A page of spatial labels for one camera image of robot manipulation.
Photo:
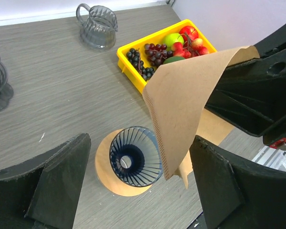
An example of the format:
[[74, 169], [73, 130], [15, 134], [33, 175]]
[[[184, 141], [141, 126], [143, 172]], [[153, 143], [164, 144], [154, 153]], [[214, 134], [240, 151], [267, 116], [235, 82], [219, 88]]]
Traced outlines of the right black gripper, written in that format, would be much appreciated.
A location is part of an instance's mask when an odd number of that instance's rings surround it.
[[286, 24], [255, 47], [259, 58], [227, 67], [205, 108], [286, 151]]

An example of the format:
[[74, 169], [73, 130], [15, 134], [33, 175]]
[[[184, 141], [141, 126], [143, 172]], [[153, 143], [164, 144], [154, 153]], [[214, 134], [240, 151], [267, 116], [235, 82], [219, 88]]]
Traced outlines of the brown paper coffee filter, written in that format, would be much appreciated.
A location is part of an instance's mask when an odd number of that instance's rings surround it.
[[220, 144], [233, 130], [204, 109], [226, 67], [259, 58], [254, 46], [214, 52], [160, 66], [144, 87], [165, 179], [179, 176], [185, 185], [193, 167], [189, 148], [196, 135]]

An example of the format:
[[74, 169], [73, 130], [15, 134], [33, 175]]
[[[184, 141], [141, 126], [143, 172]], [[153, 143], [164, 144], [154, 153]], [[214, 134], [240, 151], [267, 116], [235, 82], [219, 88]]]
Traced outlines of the blue glass dripper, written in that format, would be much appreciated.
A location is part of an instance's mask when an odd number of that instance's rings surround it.
[[109, 149], [114, 174], [132, 187], [147, 187], [163, 174], [162, 161], [154, 132], [131, 126], [118, 132]]

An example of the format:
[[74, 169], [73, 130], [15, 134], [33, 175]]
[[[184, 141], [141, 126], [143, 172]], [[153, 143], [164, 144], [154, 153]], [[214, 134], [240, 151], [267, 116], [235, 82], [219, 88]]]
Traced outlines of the wooden dripper ring holder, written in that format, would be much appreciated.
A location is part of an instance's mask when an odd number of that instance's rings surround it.
[[122, 182], [114, 173], [109, 161], [109, 150], [113, 138], [121, 131], [115, 130], [108, 134], [99, 144], [95, 154], [95, 169], [100, 182], [112, 193], [123, 197], [134, 197], [149, 190], [146, 187], [132, 187]]

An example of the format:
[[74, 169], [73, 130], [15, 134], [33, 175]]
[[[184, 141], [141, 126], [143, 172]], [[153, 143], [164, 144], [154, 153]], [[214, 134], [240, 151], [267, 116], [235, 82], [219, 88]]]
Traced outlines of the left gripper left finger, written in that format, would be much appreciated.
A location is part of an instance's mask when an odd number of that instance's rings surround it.
[[88, 134], [0, 170], [0, 229], [71, 229], [91, 149]]

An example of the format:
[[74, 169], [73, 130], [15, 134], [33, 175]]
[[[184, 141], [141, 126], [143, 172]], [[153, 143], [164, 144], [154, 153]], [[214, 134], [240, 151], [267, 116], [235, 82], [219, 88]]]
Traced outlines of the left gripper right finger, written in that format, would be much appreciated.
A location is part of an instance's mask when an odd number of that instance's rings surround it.
[[208, 229], [286, 229], [286, 172], [198, 135], [189, 152]]

